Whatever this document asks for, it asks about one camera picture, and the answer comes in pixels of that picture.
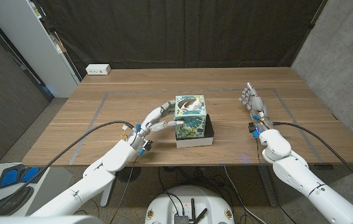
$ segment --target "white outlet box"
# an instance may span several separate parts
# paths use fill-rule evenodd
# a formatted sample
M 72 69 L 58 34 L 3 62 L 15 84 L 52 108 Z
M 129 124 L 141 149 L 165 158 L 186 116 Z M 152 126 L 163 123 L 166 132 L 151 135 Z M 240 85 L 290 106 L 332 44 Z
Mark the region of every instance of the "white outlet box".
M 88 75 L 108 75 L 111 68 L 109 64 L 89 64 L 85 70 Z

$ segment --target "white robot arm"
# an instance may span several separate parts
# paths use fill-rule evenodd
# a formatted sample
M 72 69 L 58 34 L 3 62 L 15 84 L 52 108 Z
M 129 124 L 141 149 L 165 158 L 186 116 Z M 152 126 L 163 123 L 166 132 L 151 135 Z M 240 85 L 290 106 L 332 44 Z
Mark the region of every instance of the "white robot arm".
M 276 176 L 307 197 L 330 223 L 353 223 L 353 205 L 309 170 L 308 163 L 273 128 L 266 105 L 255 89 L 250 83 L 247 83 L 247 87 L 240 101 L 257 121 L 255 131 L 259 134 L 261 144 L 266 146 L 262 155 L 273 164 Z
M 137 149 L 139 155 L 151 149 L 151 140 L 146 136 L 151 132 L 160 131 L 166 127 L 183 124 L 183 121 L 159 122 L 159 120 L 174 112 L 175 101 L 168 101 L 158 107 L 144 119 L 142 124 L 136 125 L 128 135 L 128 141 L 120 140 L 103 157 L 90 165 L 83 173 L 83 179 L 53 198 L 32 217 L 53 217 L 74 214 L 85 202 L 102 191 L 110 193 L 111 184 L 115 179 L 115 172 L 124 168 Z

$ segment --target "black connector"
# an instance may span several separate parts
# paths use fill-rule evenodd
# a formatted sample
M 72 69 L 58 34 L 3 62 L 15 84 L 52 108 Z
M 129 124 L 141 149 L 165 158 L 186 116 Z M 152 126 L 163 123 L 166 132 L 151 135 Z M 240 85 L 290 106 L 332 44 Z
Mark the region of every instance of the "black connector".
M 253 124 L 253 122 L 249 122 L 248 124 L 248 130 L 250 131 L 250 133 L 254 133 L 257 130 L 257 127 L 255 127 L 255 125 Z

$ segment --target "black cable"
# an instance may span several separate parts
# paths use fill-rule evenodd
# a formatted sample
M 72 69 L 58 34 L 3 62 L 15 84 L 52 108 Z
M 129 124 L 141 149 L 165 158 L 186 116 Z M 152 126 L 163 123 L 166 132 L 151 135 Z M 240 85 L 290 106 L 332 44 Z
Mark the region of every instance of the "black cable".
M 243 217 L 245 217 L 244 224 L 247 223 L 247 217 L 250 218 L 250 220 L 251 220 L 251 222 L 252 222 L 252 224 L 253 224 L 253 219 L 251 218 L 251 216 L 247 215 L 247 212 L 245 212 L 245 214 L 240 217 L 240 223 L 239 223 L 239 224 L 241 224 L 241 219 L 242 219 Z
M 131 173 L 130 173 L 129 179 L 128 179 L 127 183 L 126 183 L 126 186 L 125 186 L 125 189 L 124 189 L 124 193 L 122 194 L 120 203 L 118 204 L 118 207 L 117 207 L 116 210 L 115 210 L 114 216 L 113 216 L 113 218 L 111 219 L 110 224 L 113 223 L 113 220 L 114 220 L 114 218 L 115 218 L 115 215 L 116 215 L 116 213 L 118 212 L 118 209 L 120 209 L 122 200 L 124 199 L 124 196 L 125 196 L 126 189 L 128 188 L 129 181 L 131 180 L 131 176 L 132 176 L 132 171 L 133 171 L 133 168 L 134 168 L 134 164 L 136 163 L 136 160 L 138 160 L 138 158 L 139 158 L 139 156 L 138 156 L 138 157 L 134 160 L 134 162 L 133 162 L 132 169 L 131 169 Z
M 201 174 L 201 176 L 196 175 L 194 178 L 189 177 L 189 176 L 186 174 L 186 172 L 185 172 L 181 167 L 178 167 L 176 170 L 177 170 L 177 171 L 179 170 L 179 171 L 181 172 L 182 176 L 189 182 L 189 184 L 199 182 L 199 183 L 202 183 L 202 184 L 206 184 L 206 185 L 208 185 L 208 186 L 211 186 L 211 187 L 213 187 L 214 189 L 216 189 L 216 190 L 219 192 L 219 194 L 221 195 L 221 197 L 222 197 L 223 199 L 225 199 L 225 195 L 222 193 L 221 189 L 224 190 L 224 191 L 226 191 L 226 193 L 227 193 L 228 196 L 230 197 L 230 204 L 232 205 L 232 213 L 234 213 L 234 203 L 233 203 L 232 195 L 230 194 L 230 192 L 229 192 L 227 189 L 221 187 L 221 186 L 227 186 L 227 187 L 229 187 L 225 182 L 220 183 L 220 182 L 218 182 L 218 181 L 216 181 L 216 180 L 214 180 L 214 179 L 207 178 L 207 177 L 204 175 L 204 173 L 203 173 L 198 167 L 196 167 L 196 172 L 199 172 L 199 173 Z M 221 176 L 221 175 L 219 175 L 219 174 L 216 175 L 216 176 L 220 176 L 221 178 L 223 178 L 223 180 L 225 180 L 225 177 L 223 177 L 223 176 Z
M 288 214 L 288 213 L 286 213 L 286 211 L 284 211 L 284 209 L 283 209 L 283 207 L 280 205 L 280 208 L 281 208 L 281 210 L 288 216 L 288 218 L 291 220 L 291 221 L 293 221 L 293 223 L 294 224 L 297 224 L 291 217 L 290 217 L 290 215 Z
M 27 185 L 29 185 L 36 177 L 38 177 L 39 175 L 41 175 L 41 173 L 45 172 L 47 170 L 47 168 L 52 165 L 58 158 L 60 158 L 64 153 L 66 153 L 69 149 L 71 149 L 74 145 L 76 145 L 76 143 L 78 143 L 79 141 L 81 141 L 83 138 L 85 138 L 88 134 L 96 131 L 99 128 L 102 128 L 104 126 L 110 125 L 110 124 L 125 124 L 127 125 L 130 129 L 133 129 L 133 125 L 129 124 L 126 121 L 111 121 L 111 122 L 107 122 L 104 124 L 101 124 L 89 131 L 87 131 L 85 134 L 83 134 L 81 137 L 79 137 L 75 142 L 73 142 L 71 145 L 69 145 L 69 147 L 65 148 L 62 152 L 60 152 L 56 157 L 54 157 L 44 168 L 42 168 L 38 173 L 35 174 L 35 176 L 33 176 L 30 180 L 28 180 L 25 184 L 23 184 L 19 189 L 17 189 L 13 194 L 10 195 L 10 197 L 8 197 L 3 203 L 0 204 L 0 209 L 7 204 L 18 192 L 20 192 L 22 189 L 24 189 L 25 187 L 27 187 Z
M 76 211 L 76 212 L 74 213 L 74 215 L 75 215 L 77 212 L 85 212 L 85 214 L 88 215 L 87 211 L 85 211 L 85 210 L 78 210 L 78 211 Z
M 343 163 L 345 164 L 346 167 L 348 167 L 352 172 L 353 172 L 353 168 L 331 147 L 329 146 L 323 139 L 321 139 L 319 136 L 317 136 L 316 134 L 314 134 L 313 132 L 309 131 L 306 128 L 303 128 L 297 124 L 292 124 L 292 123 L 286 123 L 286 122 L 273 122 L 273 125 L 290 125 L 299 129 L 302 129 L 303 131 L 306 131 L 307 133 L 313 135 L 315 138 L 317 138 L 319 141 L 321 141 L 321 143 L 323 143 L 328 149 L 330 149 L 330 151 L 332 153 L 334 153 L 334 155 L 336 155 L 336 157 Z
M 174 194 L 172 194 L 172 193 L 169 193 L 169 192 L 163 192 L 163 193 L 161 193 L 161 194 L 167 194 L 168 196 L 169 195 L 172 195 L 173 197 L 175 197 L 176 199 L 178 199 L 178 201 L 181 203 L 181 205 L 183 206 L 183 203 L 182 203 L 182 201 L 179 199 L 179 197 L 177 197 L 176 195 L 174 195 Z
M 175 202 L 172 200 L 171 196 L 169 196 L 169 193 L 165 190 L 164 184 L 162 183 L 161 176 L 159 175 L 159 170 L 160 170 L 160 168 L 161 168 L 161 167 L 158 167 L 158 179 L 159 179 L 159 182 L 161 183 L 162 189 L 163 189 L 163 191 L 165 191 L 165 194 L 168 195 L 169 199 L 171 199 L 172 203 L 174 204 L 175 209 L 176 209 L 176 214 L 179 215 L 179 211 L 177 210 L 177 207 L 176 207 L 176 205 L 175 205 Z M 184 215 L 184 207 L 183 207 L 183 204 L 182 204 L 182 203 L 181 203 L 181 205 L 182 205 L 182 210 L 183 210 L 182 214 Z
M 222 193 L 221 190 L 219 190 L 216 186 L 214 186 L 214 185 L 213 185 L 212 183 L 210 183 L 210 182 L 204 182 L 203 179 L 205 180 L 205 178 L 203 178 L 202 176 L 200 177 L 200 176 L 196 175 L 196 176 L 192 179 L 191 177 L 189 177 L 189 176 L 184 172 L 184 170 L 183 170 L 181 167 L 178 167 L 178 169 L 179 169 L 179 171 L 181 172 L 182 176 L 183 176 L 184 178 L 186 178 L 187 181 L 189 181 L 189 183 L 200 182 L 200 183 L 203 183 L 203 184 L 207 184 L 208 186 L 211 186 L 211 187 L 213 187 L 214 189 L 216 189 L 216 190 L 219 192 L 220 196 L 221 196 L 223 199 L 225 198 L 225 196 L 223 195 L 223 193 Z
M 96 208 L 97 208 L 97 218 L 100 218 L 100 209 L 99 209 L 99 206 L 97 205 L 97 203 L 91 199 L 91 201 L 96 205 Z

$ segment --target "wire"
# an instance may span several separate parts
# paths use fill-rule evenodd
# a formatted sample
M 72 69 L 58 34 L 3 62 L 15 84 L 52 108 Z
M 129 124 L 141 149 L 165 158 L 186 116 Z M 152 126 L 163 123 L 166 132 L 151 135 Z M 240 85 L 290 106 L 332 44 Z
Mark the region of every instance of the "wire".
M 17 189 L 13 194 L 11 194 L 3 203 L 0 204 L 0 209 L 3 208 L 3 206 L 5 204 L 7 204 L 18 192 L 20 192 L 22 189 L 24 189 L 25 187 L 27 187 L 27 185 L 29 185 L 36 177 L 38 177 L 39 175 L 41 175 L 41 173 L 45 172 L 47 170 L 47 168 L 52 165 L 58 158 L 60 158 L 64 153 L 66 153 L 69 149 L 71 149 L 74 145 L 76 145 L 76 143 L 78 143 L 79 141 L 81 141 L 83 138 L 85 138 L 86 136 L 88 136 L 88 134 L 96 131 L 99 128 L 102 128 L 104 126 L 110 125 L 110 124 L 125 124 L 127 125 L 129 128 L 133 129 L 133 125 L 129 124 L 126 121 L 111 121 L 111 122 L 107 122 L 104 124 L 101 124 L 89 131 L 87 131 L 85 134 L 83 134 L 81 137 L 79 137 L 75 142 L 73 142 L 71 145 L 69 145 L 69 147 L 65 148 L 62 152 L 60 152 L 56 157 L 54 157 L 44 168 L 42 168 L 38 173 L 35 174 L 35 176 L 33 176 L 30 180 L 28 180 L 25 184 L 23 184 L 19 189 Z
M 164 184 L 162 183 L 161 176 L 159 175 L 159 170 L 160 170 L 160 168 L 161 168 L 161 167 L 158 167 L 158 179 L 159 179 L 159 182 L 161 183 L 162 189 L 163 189 L 163 191 L 165 191 L 165 194 L 168 195 L 169 199 L 171 199 L 172 203 L 174 204 L 175 209 L 176 209 L 176 214 L 179 215 L 179 211 L 177 210 L 177 207 L 176 207 L 176 205 L 175 205 L 175 202 L 172 200 L 171 196 L 169 196 L 169 193 L 165 190 Z M 184 215 L 184 207 L 183 207 L 183 204 L 182 204 L 182 214 Z
M 256 216 L 254 213 L 252 213 L 251 211 L 249 211 L 249 209 L 247 209 L 247 207 L 246 207 L 245 204 L 243 203 L 243 200 L 242 200 L 241 197 L 240 197 L 240 194 L 239 194 L 238 191 L 237 191 L 236 186 L 234 185 L 232 179 L 229 177 L 229 175 L 228 175 L 228 173 L 227 173 L 226 166 L 224 166 L 224 169 L 225 169 L 226 176 L 227 176 L 228 180 L 230 181 L 230 183 L 232 184 L 234 190 L 236 191 L 237 196 L 238 196 L 238 199 L 239 199 L 239 201 L 241 202 L 241 204 L 243 205 L 244 209 L 245 209 L 250 215 L 252 215 L 256 220 L 258 220 L 259 222 L 262 222 L 263 224 L 266 224 L 265 221 L 263 221 L 263 220 L 260 219 L 258 216 Z
M 292 124 L 292 123 L 286 123 L 286 122 L 274 122 L 273 125 L 290 125 L 299 129 L 302 129 L 303 131 L 306 131 L 307 133 L 313 135 L 315 138 L 317 138 L 319 141 L 321 141 L 321 143 L 323 143 L 328 149 L 330 149 L 330 151 L 332 153 L 334 153 L 334 155 L 336 155 L 336 157 L 343 163 L 345 164 L 346 167 L 348 167 L 352 172 L 353 172 L 353 168 L 331 147 L 329 146 L 323 139 L 321 139 L 319 136 L 317 136 L 316 134 L 314 134 L 313 132 L 309 131 L 306 128 L 303 128 L 297 124 Z
M 77 212 L 85 212 L 85 214 L 88 215 L 87 211 L 85 211 L 85 210 L 78 210 L 78 211 L 76 211 L 76 212 L 74 213 L 74 215 L 75 215 Z
M 265 123 L 263 122 L 261 119 L 258 119 L 263 125 L 265 125 L 265 127 L 267 127 L 268 129 L 270 129 L 270 127 Z
M 126 189 L 128 188 L 129 181 L 131 180 L 131 176 L 132 176 L 132 171 L 133 171 L 134 164 L 136 163 L 136 160 L 138 160 L 138 158 L 139 158 L 139 156 L 138 156 L 138 157 L 134 160 L 134 162 L 133 162 L 132 169 L 131 169 L 131 173 L 130 173 L 129 179 L 128 179 L 127 183 L 126 183 L 126 186 L 125 186 L 125 189 L 124 189 L 124 193 L 122 194 L 120 203 L 118 204 L 118 207 L 117 207 L 116 210 L 115 210 L 114 216 L 113 216 L 113 218 L 111 219 L 110 224 L 113 223 L 113 220 L 114 220 L 114 218 L 115 218 L 115 215 L 116 215 L 116 213 L 118 212 L 118 209 L 120 209 L 122 200 L 124 199 L 124 196 L 125 196 Z
M 291 221 L 293 221 L 293 223 L 294 224 L 297 224 L 291 217 L 290 217 L 290 215 L 286 212 L 286 211 L 284 211 L 284 209 L 283 209 L 283 207 L 280 205 L 280 208 L 281 208 L 281 210 L 287 215 L 287 217 L 291 220 Z
M 250 218 L 251 222 L 253 223 L 253 220 L 252 220 L 251 216 L 249 216 L 249 215 L 247 215 L 247 214 L 244 214 L 244 215 L 242 215 L 242 216 L 240 217 L 240 224 L 241 224 L 241 219 L 242 219 L 243 217 L 245 217 L 244 224 L 247 223 L 247 217 Z
M 189 184 L 199 182 L 199 183 L 206 184 L 206 185 L 209 185 L 209 186 L 213 187 L 214 189 L 218 190 L 219 194 L 221 195 L 221 197 L 222 197 L 223 199 L 225 199 L 225 196 L 223 195 L 223 193 L 222 193 L 221 190 L 226 191 L 226 193 L 227 193 L 228 196 L 230 197 L 230 204 L 232 205 L 232 213 L 234 213 L 234 204 L 233 204 L 232 196 L 231 196 L 230 192 L 229 192 L 227 189 L 221 187 L 221 186 L 230 187 L 230 186 L 228 186 L 228 185 L 225 183 L 225 178 L 224 178 L 223 176 L 219 175 L 219 174 L 218 174 L 218 175 L 215 175 L 215 177 L 216 177 L 216 176 L 219 176 L 219 177 L 223 178 L 224 182 L 221 183 L 221 182 L 218 182 L 218 181 L 215 180 L 215 179 L 207 178 L 207 177 L 204 175 L 204 173 L 203 173 L 198 167 L 195 167 L 195 168 L 196 168 L 196 172 L 200 173 L 201 176 L 196 175 L 194 178 L 189 177 L 189 176 L 184 172 L 184 170 L 183 170 L 181 167 L 178 167 L 178 168 L 176 169 L 176 171 L 179 170 L 179 171 L 181 172 L 182 176 L 188 181 Z
M 181 203 L 181 205 L 182 205 L 182 207 L 183 207 L 183 203 L 182 203 L 182 201 L 179 199 L 179 197 L 177 197 L 176 195 L 174 195 L 174 194 L 172 194 L 172 193 L 169 193 L 169 192 L 163 192 L 163 193 L 161 193 L 161 194 L 167 194 L 168 196 L 169 195 L 172 195 L 173 197 L 175 197 L 176 199 L 178 199 L 178 201 Z
M 100 218 L 100 209 L 99 209 L 99 206 L 97 205 L 97 203 L 91 199 L 91 201 L 96 205 L 96 208 L 97 208 L 97 218 Z

